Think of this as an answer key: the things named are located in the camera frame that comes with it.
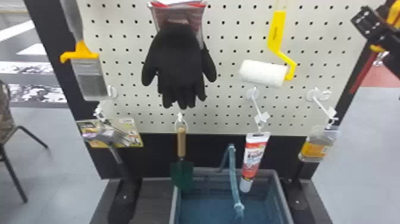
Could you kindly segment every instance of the yellow paint roller handle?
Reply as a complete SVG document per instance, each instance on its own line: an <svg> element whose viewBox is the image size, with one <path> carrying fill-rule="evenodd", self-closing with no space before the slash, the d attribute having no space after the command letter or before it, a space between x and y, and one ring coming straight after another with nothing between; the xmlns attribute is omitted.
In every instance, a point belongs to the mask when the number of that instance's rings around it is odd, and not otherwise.
<svg viewBox="0 0 400 224"><path fill-rule="evenodd" d="M282 44L283 30L285 28L285 11L275 11L272 18L270 33L268 35L268 48L275 54L279 52Z"/></svg>
<svg viewBox="0 0 400 224"><path fill-rule="evenodd" d="M268 34L268 48L290 66L290 69L285 76L285 80L292 80L295 75L297 64L294 60L280 52L283 30L285 28L285 19L286 11L277 10L274 12L270 33Z"/></svg>

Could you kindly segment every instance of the wooden trowel handle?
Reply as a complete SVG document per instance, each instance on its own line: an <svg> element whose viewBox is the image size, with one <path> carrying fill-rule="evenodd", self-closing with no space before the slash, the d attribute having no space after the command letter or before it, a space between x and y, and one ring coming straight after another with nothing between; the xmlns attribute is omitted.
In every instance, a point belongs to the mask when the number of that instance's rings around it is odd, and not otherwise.
<svg viewBox="0 0 400 224"><path fill-rule="evenodd" d="M178 156L184 157L186 155L186 128L179 127L177 134L178 134Z"/></svg>

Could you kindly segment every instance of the white pegboard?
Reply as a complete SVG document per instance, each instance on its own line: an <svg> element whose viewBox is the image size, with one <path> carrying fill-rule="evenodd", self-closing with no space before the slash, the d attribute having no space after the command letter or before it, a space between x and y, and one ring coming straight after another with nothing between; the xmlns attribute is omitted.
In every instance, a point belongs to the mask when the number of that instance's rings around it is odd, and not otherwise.
<svg viewBox="0 0 400 224"><path fill-rule="evenodd" d="M264 130L273 135L307 135L311 127L327 122L317 104L305 100L317 86L333 92L325 106L335 106L365 44L350 23L362 5L376 7L381 1L289 1L282 51L298 63L293 81L280 89L258 86L261 111L272 118ZM239 80L244 59L269 63L280 61L267 49L275 1L208 1L204 39L217 68L217 81L206 83L208 98L183 111L190 133L244 134L256 131L256 110L246 99L252 84ZM85 41L100 53L107 84L119 97L105 105L108 117L132 116L141 132L174 132L178 106L165 109L157 94L157 79L141 84L142 63L155 26L147 0L78 0Z"/></svg>

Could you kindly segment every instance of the tube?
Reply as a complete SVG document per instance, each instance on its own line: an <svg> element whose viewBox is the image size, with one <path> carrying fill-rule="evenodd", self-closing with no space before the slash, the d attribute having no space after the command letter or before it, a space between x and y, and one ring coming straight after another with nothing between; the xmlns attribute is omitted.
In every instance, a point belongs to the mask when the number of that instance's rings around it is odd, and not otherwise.
<svg viewBox="0 0 400 224"><path fill-rule="evenodd" d="M264 155L265 147L271 136L270 132L248 133L246 135L245 155L243 156L242 178L239 188L247 193L251 189L261 159Z"/></svg>

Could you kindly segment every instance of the work glove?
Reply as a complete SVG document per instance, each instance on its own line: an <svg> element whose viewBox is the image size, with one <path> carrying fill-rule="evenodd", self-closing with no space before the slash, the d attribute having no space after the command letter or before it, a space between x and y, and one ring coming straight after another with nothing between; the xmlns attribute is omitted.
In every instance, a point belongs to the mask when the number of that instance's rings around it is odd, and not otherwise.
<svg viewBox="0 0 400 224"><path fill-rule="evenodd" d="M181 109L194 107L196 96L206 99L204 78L216 80L208 50L200 50L190 25L166 23L154 37L142 69L142 83L148 86L158 76L158 93L165 108L178 102Z"/></svg>

